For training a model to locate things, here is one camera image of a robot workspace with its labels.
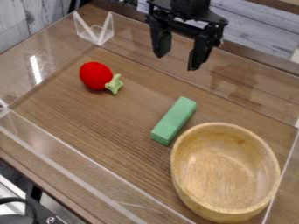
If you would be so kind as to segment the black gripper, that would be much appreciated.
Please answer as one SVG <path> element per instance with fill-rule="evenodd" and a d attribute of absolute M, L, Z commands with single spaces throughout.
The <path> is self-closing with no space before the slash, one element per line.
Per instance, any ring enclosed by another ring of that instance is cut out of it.
<path fill-rule="evenodd" d="M 147 0 L 147 3 L 155 56 L 162 58 L 171 51 L 171 30 L 177 30 L 197 37 L 187 70 L 198 70 L 210 57 L 213 47 L 221 45 L 230 21 L 211 10 L 211 0 Z"/>

